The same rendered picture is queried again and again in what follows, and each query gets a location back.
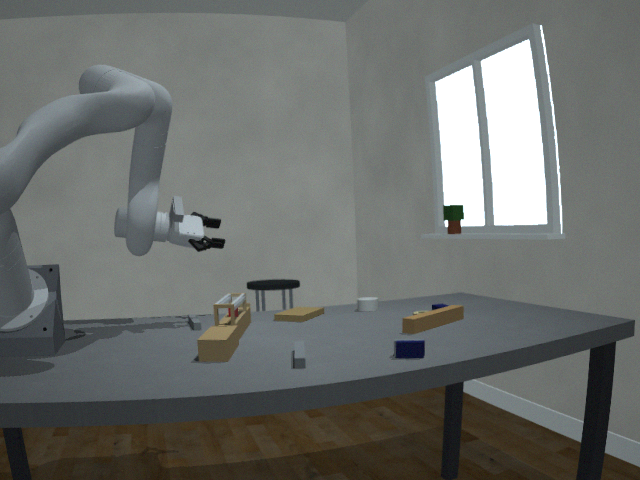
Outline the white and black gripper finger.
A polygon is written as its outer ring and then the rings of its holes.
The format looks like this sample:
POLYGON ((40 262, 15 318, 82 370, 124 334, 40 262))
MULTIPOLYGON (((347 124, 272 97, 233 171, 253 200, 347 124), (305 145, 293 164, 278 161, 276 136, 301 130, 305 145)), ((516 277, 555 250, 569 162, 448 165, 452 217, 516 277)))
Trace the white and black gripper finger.
POLYGON ((225 244, 225 239, 220 239, 220 238, 208 238, 204 235, 203 238, 201 238, 201 241, 195 241, 194 239, 189 239, 188 241, 198 252, 206 250, 206 249, 210 249, 210 248, 220 248, 223 249, 224 244, 225 244), (204 242, 207 241, 207 242, 204 242), (203 244, 204 243, 204 244, 203 244), (200 245, 199 245, 200 244, 200 245))
POLYGON ((198 214, 196 212, 193 212, 191 215, 194 216, 199 216, 203 222, 203 227, 206 226, 208 228, 217 228, 219 229, 220 224, 221 224, 221 219, 215 219, 215 218, 208 218, 207 216, 203 216, 202 214, 198 214))

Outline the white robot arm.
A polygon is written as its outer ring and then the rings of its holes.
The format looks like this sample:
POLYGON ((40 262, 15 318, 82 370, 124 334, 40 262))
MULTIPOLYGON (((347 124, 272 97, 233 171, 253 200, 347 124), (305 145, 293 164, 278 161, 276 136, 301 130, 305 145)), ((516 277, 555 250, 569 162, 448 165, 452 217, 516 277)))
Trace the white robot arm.
POLYGON ((29 115, 16 137, 0 148, 0 331, 29 326, 47 306, 47 284, 27 267, 10 208, 40 166, 72 142, 135 128, 128 209, 117 209, 114 228, 116 237, 126 238, 133 255, 148 253, 153 241, 166 242, 173 219, 183 222, 182 197, 173 196, 170 214, 157 212, 172 114, 169 92, 158 83, 107 65, 85 70, 79 92, 29 115))

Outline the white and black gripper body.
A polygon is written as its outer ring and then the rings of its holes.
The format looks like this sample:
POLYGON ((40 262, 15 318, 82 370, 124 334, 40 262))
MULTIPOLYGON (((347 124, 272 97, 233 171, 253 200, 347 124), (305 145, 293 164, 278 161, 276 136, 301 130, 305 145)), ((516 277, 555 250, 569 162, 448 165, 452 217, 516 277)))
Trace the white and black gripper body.
POLYGON ((170 228, 167 241, 172 244, 190 247, 189 239, 199 241, 204 237, 204 228, 202 219, 199 216, 184 215, 183 223, 174 222, 170 228))

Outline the tan wooden batten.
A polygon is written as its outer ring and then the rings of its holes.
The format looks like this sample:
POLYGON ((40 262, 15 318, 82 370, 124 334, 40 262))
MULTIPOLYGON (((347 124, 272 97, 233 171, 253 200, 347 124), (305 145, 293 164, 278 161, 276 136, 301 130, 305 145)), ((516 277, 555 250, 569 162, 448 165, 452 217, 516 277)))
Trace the tan wooden batten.
POLYGON ((464 306, 451 305, 402 318, 402 333, 416 334, 464 319, 464 306))

